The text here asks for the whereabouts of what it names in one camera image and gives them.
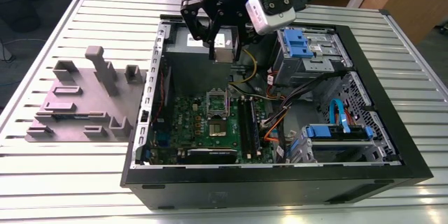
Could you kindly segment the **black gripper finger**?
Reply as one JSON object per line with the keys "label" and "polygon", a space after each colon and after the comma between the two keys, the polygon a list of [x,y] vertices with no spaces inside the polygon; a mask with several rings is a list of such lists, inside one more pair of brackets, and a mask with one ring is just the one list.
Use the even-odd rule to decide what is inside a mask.
{"label": "black gripper finger", "polygon": [[[181,0],[180,13],[195,40],[201,40],[208,47],[208,58],[215,60],[215,39],[221,27],[221,9],[217,0]],[[199,10],[209,15],[208,27],[197,18]]]}
{"label": "black gripper finger", "polygon": [[243,13],[236,14],[236,42],[235,42],[235,60],[240,59],[243,47],[249,44],[257,44],[261,40],[261,36],[257,34],[255,27],[248,27],[249,23],[248,15]]}

